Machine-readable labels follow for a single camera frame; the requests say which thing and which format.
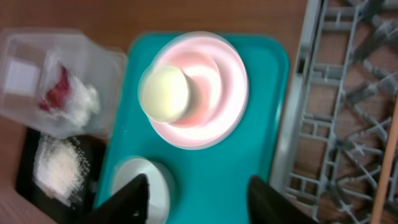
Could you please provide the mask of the white napkin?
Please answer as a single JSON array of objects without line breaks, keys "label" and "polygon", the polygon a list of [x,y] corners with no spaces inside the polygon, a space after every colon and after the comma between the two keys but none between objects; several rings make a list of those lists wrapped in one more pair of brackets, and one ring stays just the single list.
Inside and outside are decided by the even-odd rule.
[{"label": "white napkin", "polygon": [[[58,63],[58,81],[60,79],[60,65],[63,64]],[[100,96],[94,86],[84,84],[78,77],[71,74],[69,70],[68,78],[71,84],[71,93],[66,100],[64,109],[53,109],[49,113],[69,121],[74,126],[82,128],[88,124],[91,115],[100,112]]]}]

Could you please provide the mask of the wooden chopstick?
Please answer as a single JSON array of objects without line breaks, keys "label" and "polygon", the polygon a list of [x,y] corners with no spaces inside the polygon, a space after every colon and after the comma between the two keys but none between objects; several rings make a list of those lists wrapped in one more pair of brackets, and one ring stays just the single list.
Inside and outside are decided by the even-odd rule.
[{"label": "wooden chopstick", "polygon": [[386,199],[389,178],[391,174],[392,163],[397,145],[397,100],[394,105],[394,112],[390,125],[389,135],[387,139],[386,149],[382,161],[381,173],[379,177],[376,196],[374,198],[373,209],[371,212],[370,224],[378,224],[381,221],[384,202]]}]

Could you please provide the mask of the grey bowl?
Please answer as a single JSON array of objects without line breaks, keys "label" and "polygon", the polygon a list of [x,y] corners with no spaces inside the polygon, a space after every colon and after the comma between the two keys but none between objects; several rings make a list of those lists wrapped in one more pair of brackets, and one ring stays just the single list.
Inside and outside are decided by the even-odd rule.
[{"label": "grey bowl", "polygon": [[145,174],[149,182],[149,209],[146,223],[166,223],[175,202],[176,183],[169,169],[162,163],[143,157],[128,159],[115,172],[111,194],[115,194],[139,174]]}]

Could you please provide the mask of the pale green cup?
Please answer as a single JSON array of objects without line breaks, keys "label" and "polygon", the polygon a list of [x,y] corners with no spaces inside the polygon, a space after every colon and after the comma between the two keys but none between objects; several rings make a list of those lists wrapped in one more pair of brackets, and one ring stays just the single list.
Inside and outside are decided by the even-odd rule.
[{"label": "pale green cup", "polygon": [[139,82],[139,104],[150,119],[159,123],[180,119],[188,108],[190,97],[188,80],[177,67],[150,68]]}]

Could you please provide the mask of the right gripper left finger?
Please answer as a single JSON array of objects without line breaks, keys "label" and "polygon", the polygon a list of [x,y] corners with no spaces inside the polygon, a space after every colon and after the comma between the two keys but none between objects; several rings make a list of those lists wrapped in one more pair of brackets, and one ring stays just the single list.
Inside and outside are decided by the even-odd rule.
[{"label": "right gripper left finger", "polygon": [[100,207],[77,220],[81,224],[145,224],[149,209],[149,183],[139,174]]}]

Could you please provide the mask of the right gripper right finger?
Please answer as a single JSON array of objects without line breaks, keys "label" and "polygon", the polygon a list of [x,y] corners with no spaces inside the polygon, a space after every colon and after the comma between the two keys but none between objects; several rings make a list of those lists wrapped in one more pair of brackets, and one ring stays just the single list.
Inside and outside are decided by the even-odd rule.
[{"label": "right gripper right finger", "polygon": [[318,224],[256,175],[249,179],[247,208],[252,224]]}]

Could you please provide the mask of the red foil snack wrapper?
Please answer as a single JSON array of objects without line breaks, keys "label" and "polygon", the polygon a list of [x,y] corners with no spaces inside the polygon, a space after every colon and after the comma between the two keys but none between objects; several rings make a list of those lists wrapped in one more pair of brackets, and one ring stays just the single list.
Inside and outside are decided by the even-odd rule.
[{"label": "red foil snack wrapper", "polygon": [[68,78],[68,70],[60,65],[60,79],[49,89],[43,100],[39,103],[39,108],[50,112],[50,110],[63,110],[66,100],[71,93],[71,84]]}]

